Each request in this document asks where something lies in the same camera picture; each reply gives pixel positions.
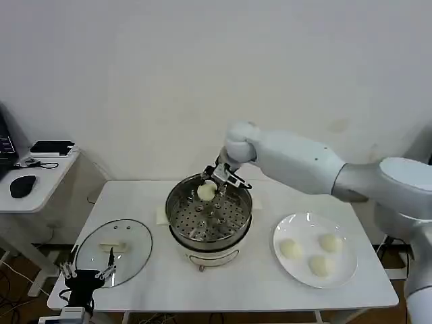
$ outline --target steamed bun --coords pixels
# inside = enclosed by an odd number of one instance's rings
[[[206,181],[205,184],[198,187],[196,193],[198,197],[203,201],[210,201],[215,198],[215,191],[217,190],[217,186],[212,181]]]
[[[319,245],[324,251],[327,252],[340,252],[343,248],[343,241],[335,234],[324,234],[318,238]]]
[[[279,245],[281,252],[287,259],[301,259],[303,250],[301,245],[291,238],[283,240]]]
[[[312,256],[308,263],[312,273],[318,277],[328,277],[335,271],[334,262],[323,255]]]

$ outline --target black mouse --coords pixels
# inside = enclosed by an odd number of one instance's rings
[[[16,178],[11,183],[11,196],[14,198],[27,196],[32,191],[35,182],[35,175],[25,175],[24,177]]]

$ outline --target white table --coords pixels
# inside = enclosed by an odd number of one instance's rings
[[[23,233],[23,229],[17,232],[20,226],[14,214],[36,213],[40,211],[46,205],[70,167],[74,164],[78,155],[79,152],[77,151],[68,157],[37,158],[42,163],[56,162],[59,166],[55,169],[33,167],[12,170],[0,181],[0,217],[2,220],[0,237],[42,270],[34,281],[36,284],[29,290],[29,296],[38,295],[38,287],[43,284],[47,277],[58,276],[59,270],[52,262],[57,257],[58,252],[53,252],[49,257],[46,257],[33,247],[26,234]],[[29,175],[37,177],[36,184],[31,193],[23,198],[13,198],[10,194],[10,184],[16,178]]]
[[[166,225],[157,225],[155,211],[165,204],[176,182],[107,182],[77,244],[98,226],[114,219],[137,219],[153,235],[153,251],[145,268],[133,279],[94,293],[101,312],[272,312],[347,310],[334,323],[345,323],[368,308],[394,306],[398,296],[375,255],[352,207],[329,196],[307,196],[281,184],[251,181],[252,195],[263,209],[254,212],[247,244],[231,263],[198,272],[178,252]],[[358,269],[346,285],[330,290],[296,281],[278,264],[271,249],[273,229],[287,214],[314,211],[344,227],[358,255]],[[48,299],[60,309],[62,276]]]

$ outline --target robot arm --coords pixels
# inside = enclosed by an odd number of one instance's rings
[[[403,158],[350,164],[327,145],[287,131],[236,123],[227,131],[218,161],[233,171],[252,163],[305,194],[332,194],[349,202],[370,198],[418,219],[429,219],[432,210],[432,166]]]
[[[406,235],[403,238],[411,243],[415,257],[405,287],[408,310],[413,323],[430,323],[432,166],[403,158],[365,165],[345,163],[319,142],[240,122],[227,131],[211,177],[219,184],[244,186],[240,180],[232,181],[243,163],[252,163],[266,176],[305,194],[331,194],[346,202],[370,198],[382,212],[380,217],[402,219],[396,232]]]

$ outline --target glass lid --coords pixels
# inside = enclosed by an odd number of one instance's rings
[[[97,228],[81,244],[75,266],[82,270],[104,271],[113,248],[117,269],[104,288],[132,279],[146,265],[153,247],[150,230],[133,219],[110,221]]]

